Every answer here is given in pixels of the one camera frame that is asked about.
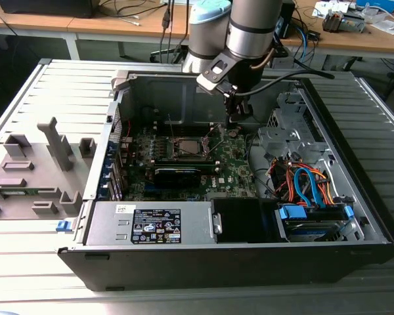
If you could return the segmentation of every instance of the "motherboard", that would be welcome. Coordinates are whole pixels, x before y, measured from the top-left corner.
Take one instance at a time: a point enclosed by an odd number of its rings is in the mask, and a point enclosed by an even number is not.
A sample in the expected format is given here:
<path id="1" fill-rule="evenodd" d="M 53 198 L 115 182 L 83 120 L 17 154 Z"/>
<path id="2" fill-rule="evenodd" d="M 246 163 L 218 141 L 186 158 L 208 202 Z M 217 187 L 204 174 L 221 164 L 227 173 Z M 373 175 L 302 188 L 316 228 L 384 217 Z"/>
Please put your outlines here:
<path id="1" fill-rule="evenodd" d="M 241 129 L 143 128 L 128 141 L 126 201 L 256 197 Z"/>

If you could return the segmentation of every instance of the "connector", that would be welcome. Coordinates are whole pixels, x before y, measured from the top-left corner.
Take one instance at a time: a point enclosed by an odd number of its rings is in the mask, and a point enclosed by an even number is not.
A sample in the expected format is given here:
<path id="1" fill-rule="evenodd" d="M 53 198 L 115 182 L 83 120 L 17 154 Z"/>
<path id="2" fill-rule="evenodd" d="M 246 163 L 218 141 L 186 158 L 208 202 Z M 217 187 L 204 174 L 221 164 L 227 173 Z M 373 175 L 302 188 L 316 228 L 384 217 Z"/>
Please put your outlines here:
<path id="1" fill-rule="evenodd" d="M 166 30 L 171 23 L 171 10 L 169 7 L 166 9 L 164 17 L 162 18 L 162 27 Z"/>

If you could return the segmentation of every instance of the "box on desk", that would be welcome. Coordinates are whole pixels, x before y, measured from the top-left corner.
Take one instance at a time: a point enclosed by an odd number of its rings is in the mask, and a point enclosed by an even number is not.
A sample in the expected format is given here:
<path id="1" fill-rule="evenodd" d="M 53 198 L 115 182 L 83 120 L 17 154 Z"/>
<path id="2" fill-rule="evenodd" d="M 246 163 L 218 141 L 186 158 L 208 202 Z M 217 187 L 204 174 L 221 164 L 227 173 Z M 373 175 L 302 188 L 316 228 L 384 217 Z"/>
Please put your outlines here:
<path id="1" fill-rule="evenodd" d="M 394 0 L 357 0 L 358 7 L 365 7 L 369 3 L 371 7 L 379 7 L 390 13 L 394 12 Z"/>
<path id="2" fill-rule="evenodd" d="M 91 18 L 100 0 L 0 0 L 5 13 L 34 13 Z"/>

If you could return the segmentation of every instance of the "wooden desk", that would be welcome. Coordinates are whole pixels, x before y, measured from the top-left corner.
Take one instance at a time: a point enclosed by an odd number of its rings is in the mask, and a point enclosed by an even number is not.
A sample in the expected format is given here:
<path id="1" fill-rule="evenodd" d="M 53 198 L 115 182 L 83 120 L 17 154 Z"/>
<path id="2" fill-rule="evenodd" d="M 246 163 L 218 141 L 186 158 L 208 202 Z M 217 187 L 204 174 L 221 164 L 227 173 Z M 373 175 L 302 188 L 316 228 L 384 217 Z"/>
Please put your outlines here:
<path id="1" fill-rule="evenodd" d="M 125 5 L 138 5 L 142 1 L 128 0 L 120 1 L 117 0 L 117 7 L 122 8 Z M 160 6 L 159 1 L 146 2 L 145 4 L 137 8 L 129 8 L 123 10 L 122 14 L 135 14 L 146 9 Z M 103 12 L 109 15 L 114 15 L 114 5 L 110 4 L 102 9 Z M 166 7 L 155 9 L 142 13 L 139 15 L 140 19 L 135 20 L 132 18 L 125 18 L 127 20 L 139 22 L 140 26 L 132 25 L 123 21 L 120 18 L 112 18 L 105 16 L 101 13 L 97 13 L 94 18 L 74 18 L 68 25 L 68 31 L 74 33 L 95 33 L 105 35 L 130 35 L 140 37 L 157 37 L 158 41 L 162 36 L 162 18 L 164 17 Z M 173 17 L 173 30 L 172 38 L 181 38 L 185 32 L 185 21 L 186 21 L 186 6 L 176 5 Z M 166 31 L 166 36 L 169 35 L 169 29 Z"/>
<path id="2" fill-rule="evenodd" d="M 66 32 L 73 20 L 69 16 L 45 16 L 35 14 L 6 14 L 0 7 L 0 17 L 14 30 L 47 30 Z M 6 25 L 0 19 L 0 28 Z"/>
<path id="3" fill-rule="evenodd" d="M 380 31 L 371 25 L 367 25 L 363 33 L 350 33 L 342 31 L 339 33 L 329 33 L 322 30 L 321 18 L 313 18 L 313 6 L 316 0 L 296 0 L 300 8 L 299 13 L 302 21 L 309 26 L 310 30 L 321 33 L 318 43 L 318 53 L 321 54 L 341 54 L 350 56 L 376 56 L 394 55 L 394 35 Z M 300 46 L 301 39 L 294 33 L 290 38 L 283 39 L 283 44 L 289 46 Z"/>
<path id="4" fill-rule="evenodd" d="M 363 56 L 372 58 L 394 58 L 394 35 L 389 35 L 367 26 L 364 33 L 328 33 L 322 30 L 322 19 L 312 19 L 313 5 L 315 0 L 296 0 L 300 8 L 303 21 L 310 25 L 309 29 L 321 33 L 320 42 L 316 48 L 316 54 L 337 54 L 345 56 Z M 139 0 L 117 0 L 118 8 L 124 5 L 140 4 Z M 124 14 L 135 14 L 150 7 L 157 7 L 158 1 L 146 2 L 137 7 L 123 11 Z M 21 36 L 56 37 L 66 40 L 72 59 L 78 60 L 76 41 L 78 39 L 117 41 L 117 42 L 140 42 L 159 43 L 162 36 L 162 16 L 166 8 L 148 11 L 140 14 L 141 26 L 134 26 L 119 18 L 105 16 L 97 13 L 94 18 L 82 19 L 64 16 L 41 16 L 34 14 L 5 14 L 0 7 L 0 16 L 6 23 Z M 105 12 L 114 14 L 113 4 L 108 5 Z M 186 7 L 175 6 L 172 44 L 179 42 L 184 35 Z M 0 34 L 13 35 L 6 25 L 0 20 Z M 167 43 L 168 32 L 164 43 Z M 295 49 L 301 45 L 301 40 L 294 33 L 290 38 L 284 39 L 283 43 Z"/>

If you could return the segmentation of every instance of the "sticker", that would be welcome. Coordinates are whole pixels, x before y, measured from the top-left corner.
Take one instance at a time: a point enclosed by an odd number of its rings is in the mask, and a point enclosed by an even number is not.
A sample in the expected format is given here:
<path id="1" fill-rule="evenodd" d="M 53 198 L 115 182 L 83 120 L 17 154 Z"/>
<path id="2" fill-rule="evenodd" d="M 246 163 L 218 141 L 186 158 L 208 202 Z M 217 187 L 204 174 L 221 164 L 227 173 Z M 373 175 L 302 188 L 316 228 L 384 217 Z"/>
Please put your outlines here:
<path id="1" fill-rule="evenodd" d="M 181 243 L 180 209 L 136 209 L 133 212 L 131 243 Z"/>
<path id="2" fill-rule="evenodd" d="M 12 195 L 26 195 L 25 192 L 1 192 L 1 194 L 8 195 L 8 196 L 12 196 Z"/>
<path id="3" fill-rule="evenodd" d="M 117 205 L 116 213 L 134 213 L 136 205 Z"/>

